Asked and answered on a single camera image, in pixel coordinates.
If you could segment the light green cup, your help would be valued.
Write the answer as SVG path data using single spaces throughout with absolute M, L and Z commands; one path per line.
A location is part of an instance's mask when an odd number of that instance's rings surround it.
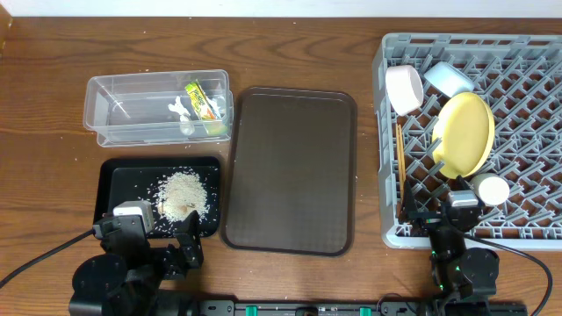
M 510 188 L 508 182 L 492 173 L 475 176 L 470 181 L 475 194 L 487 206 L 497 206 L 506 202 L 509 197 Z

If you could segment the yellow plate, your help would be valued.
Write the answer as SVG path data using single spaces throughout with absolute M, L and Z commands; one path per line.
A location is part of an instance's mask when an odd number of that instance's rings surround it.
M 467 177 L 478 171 L 488 158 L 495 133 L 490 106 L 477 94 L 463 92 L 451 98 L 440 110 L 432 130 L 435 163 L 447 178 Z

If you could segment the pink white bowl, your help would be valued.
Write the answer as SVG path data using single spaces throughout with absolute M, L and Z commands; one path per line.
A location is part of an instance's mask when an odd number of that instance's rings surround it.
M 385 87 L 391 106 L 399 116 L 405 116 L 422 106 L 422 80 L 414 67 L 401 65 L 388 68 Z

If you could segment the green snack wrapper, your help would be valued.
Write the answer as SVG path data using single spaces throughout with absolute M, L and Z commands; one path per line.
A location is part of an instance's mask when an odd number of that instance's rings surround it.
M 218 136 L 227 131 L 222 121 L 218 105 L 212 101 L 202 90 L 197 81 L 188 83 L 185 90 L 190 97 L 191 107 L 197 117 L 203 121 L 203 126 L 208 135 Z

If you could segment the blue bowl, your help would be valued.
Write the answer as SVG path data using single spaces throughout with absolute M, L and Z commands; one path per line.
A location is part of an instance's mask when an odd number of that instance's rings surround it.
M 446 97 L 454 97 L 475 89 L 475 84 L 467 75 L 444 61 L 439 61 L 424 74 L 424 77 Z

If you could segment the white tissue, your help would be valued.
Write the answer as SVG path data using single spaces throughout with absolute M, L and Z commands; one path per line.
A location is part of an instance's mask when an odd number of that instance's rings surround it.
M 190 136 L 195 132 L 195 127 L 191 123 L 191 115 L 189 111 L 182 104 L 180 96 L 177 96 L 175 98 L 174 104 L 168 104 L 168 109 L 179 116 L 180 131 L 184 135 Z

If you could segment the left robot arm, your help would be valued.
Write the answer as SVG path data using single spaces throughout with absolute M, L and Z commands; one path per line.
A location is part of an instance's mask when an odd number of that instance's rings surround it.
M 72 315 L 199 315 L 199 303 L 187 294 L 165 291 L 162 281 L 184 279 L 203 265 L 199 216 L 190 212 L 174 232 L 179 246 L 153 248 L 154 229 L 148 201 L 127 201 L 92 226 L 104 250 L 81 264 L 73 275 Z

